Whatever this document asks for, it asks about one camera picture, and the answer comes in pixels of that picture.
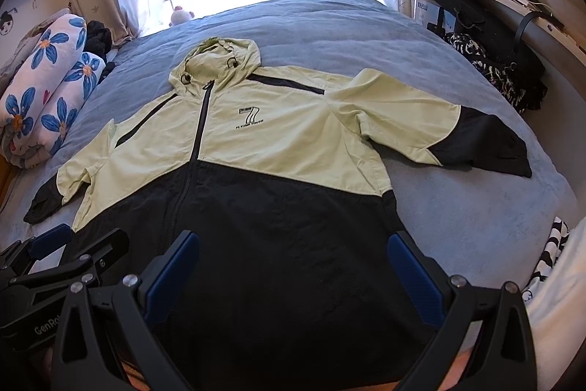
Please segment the black white striped cloth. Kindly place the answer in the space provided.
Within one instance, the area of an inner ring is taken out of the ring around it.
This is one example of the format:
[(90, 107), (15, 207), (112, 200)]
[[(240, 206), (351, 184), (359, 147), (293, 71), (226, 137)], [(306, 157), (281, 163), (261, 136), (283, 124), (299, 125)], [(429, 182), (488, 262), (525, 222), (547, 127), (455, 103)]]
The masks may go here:
[(568, 241), (570, 231), (567, 224), (556, 216), (551, 224), (550, 233), (540, 257), (533, 269), (526, 287), (522, 290), (522, 300), (527, 304), (535, 298), (542, 285), (550, 276), (557, 260)]

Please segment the yellow and black hooded jacket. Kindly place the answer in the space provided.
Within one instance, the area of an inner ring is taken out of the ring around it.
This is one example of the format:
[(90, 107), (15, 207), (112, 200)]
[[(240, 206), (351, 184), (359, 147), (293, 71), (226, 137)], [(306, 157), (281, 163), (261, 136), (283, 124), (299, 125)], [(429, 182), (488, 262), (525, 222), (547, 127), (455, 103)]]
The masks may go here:
[(388, 263), (403, 225), (378, 148), (528, 178), (526, 144), (497, 116), (375, 69), (264, 66), (250, 40), (208, 39), (169, 80), (168, 93), (64, 163), (26, 223), (79, 199), (64, 259), (125, 231), (129, 252), (107, 284), (195, 232), (195, 274), (158, 331), (194, 388), (399, 380), (432, 329)]

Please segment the upper blue flower pillow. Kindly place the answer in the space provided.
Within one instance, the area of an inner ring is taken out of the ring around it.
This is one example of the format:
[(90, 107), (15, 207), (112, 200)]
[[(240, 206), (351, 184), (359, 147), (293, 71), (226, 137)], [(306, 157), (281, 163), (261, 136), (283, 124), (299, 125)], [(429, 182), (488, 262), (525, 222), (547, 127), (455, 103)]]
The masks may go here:
[(1, 97), (2, 128), (17, 138), (32, 133), (45, 104), (81, 57), (85, 38), (85, 19), (74, 14), (46, 28)]

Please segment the black white patterned cloth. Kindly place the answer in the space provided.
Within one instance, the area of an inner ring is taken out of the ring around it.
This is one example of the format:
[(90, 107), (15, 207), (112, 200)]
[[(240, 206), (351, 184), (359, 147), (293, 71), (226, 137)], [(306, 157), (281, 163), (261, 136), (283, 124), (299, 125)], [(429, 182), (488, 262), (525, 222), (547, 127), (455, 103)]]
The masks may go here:
[(443, 40), (456, 49), (499, 93), (508, 100), (519, 114), (528, 110), (540, 110), (547, 93), (541, 74), (533, 76), (513, 60), (502, 62), (491, 56), (470, 35), (446, 33)]

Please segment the white blue box by bed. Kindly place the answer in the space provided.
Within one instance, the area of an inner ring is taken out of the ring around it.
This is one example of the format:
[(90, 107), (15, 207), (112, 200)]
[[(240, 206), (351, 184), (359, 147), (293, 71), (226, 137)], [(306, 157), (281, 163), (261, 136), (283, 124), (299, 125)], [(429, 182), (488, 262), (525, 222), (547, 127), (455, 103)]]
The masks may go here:
[(416, 0), (414, 20), (423, 28), (429, 24), (436, 26), (439, 19), (440, 7), (433, 1)]

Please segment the lower blue flower pillow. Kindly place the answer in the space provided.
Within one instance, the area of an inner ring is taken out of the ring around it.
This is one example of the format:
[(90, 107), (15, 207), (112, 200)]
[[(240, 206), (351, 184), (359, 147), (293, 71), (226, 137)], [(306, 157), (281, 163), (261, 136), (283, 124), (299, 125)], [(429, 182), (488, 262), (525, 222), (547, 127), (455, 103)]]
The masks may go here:
[(81, 107), (91, 96), (105, 62), (83, 52), (54, 90), (34, 89), (29, 96), (9, 93), (2, 98), (1, 154), (21, 169), (34, 168), (64, 146)]

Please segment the cartoon wall sticker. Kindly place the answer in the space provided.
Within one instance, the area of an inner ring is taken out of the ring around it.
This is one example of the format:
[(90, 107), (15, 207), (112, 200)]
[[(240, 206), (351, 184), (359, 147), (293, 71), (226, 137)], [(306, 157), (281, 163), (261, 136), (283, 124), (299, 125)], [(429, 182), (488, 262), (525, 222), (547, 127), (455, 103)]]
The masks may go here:
[(0, 17), (0, 35), (7, 36), (14, 25), (14, 18), (13, 15), (17, 14), (18, 10), (16, 8), (12, 8), (9, 10), (5, 10)]

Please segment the white pink plush toy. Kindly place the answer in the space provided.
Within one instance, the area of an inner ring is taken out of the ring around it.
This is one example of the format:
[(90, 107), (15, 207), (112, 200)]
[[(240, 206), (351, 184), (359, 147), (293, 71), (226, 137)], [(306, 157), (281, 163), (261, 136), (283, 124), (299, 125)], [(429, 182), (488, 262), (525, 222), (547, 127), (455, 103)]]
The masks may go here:
[(169, 26), (175, 27), (194, 19), (195, 14), (193, 12), (186, 11), (182, 6), (176, 6), (171, 14)]

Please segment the blue flower pillow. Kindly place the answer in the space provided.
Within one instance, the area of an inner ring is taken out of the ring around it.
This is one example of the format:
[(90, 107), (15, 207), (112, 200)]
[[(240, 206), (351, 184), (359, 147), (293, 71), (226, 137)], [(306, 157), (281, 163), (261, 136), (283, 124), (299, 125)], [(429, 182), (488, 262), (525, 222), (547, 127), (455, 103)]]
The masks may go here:
[(81, 57), (85, 38), (85, 19), (74, 14), (46, 28), (1, 97), (2, 128), (17, 138), (32, 133), (45, 104)]
[(29, 96), (9, 93), (2, 98), (1, 154), (21, 169), (34, 168), (64, 146), (81, 107), (91, 96), (105, 62), (83, 52), (54, 90), (34, 89)]

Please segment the grey bed blanket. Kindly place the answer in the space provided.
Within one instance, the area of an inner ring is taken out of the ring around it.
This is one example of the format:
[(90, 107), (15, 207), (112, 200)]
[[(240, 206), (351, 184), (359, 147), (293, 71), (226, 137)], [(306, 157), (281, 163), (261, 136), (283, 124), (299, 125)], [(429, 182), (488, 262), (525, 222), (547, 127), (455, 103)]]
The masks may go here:
[(526, 142), (530, 178), (419, 166), (381, 156), (398, 214), (423, 252), (476, 285), (524, 285), (555, 217), (580, 217), (567, 179), (533, 130), (480, 73), (445, 42), (375, 0), (274, 0), (245, 6), (123, 45), (115, 69), (81, 108), (64, 146), (21, 171), (1, 207), (1, 242), (41, 232), (24, 214), (44, 182), (109, 121), (121, 121), (168, 92), (168, 76), (210, 37), (251, 39), (267, 66), (304, 66), (353, 76), (378, 69), (448, 101), (497, 115)]

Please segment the dark clothes pile by pillows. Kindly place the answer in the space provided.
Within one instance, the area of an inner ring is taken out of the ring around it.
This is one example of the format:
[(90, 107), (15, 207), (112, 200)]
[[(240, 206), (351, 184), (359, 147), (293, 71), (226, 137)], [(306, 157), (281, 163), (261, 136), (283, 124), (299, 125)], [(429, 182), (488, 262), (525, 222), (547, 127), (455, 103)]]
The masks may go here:
[(98, 82), (102, 82), (115, 68), (115, 62), (107, 58), (112, 50), (112, 45), (112, 35), (109, 28), (106, 28), (100, 21), (89, 21), (86, 26), (85, 51), (99, 56), (105, 63)]

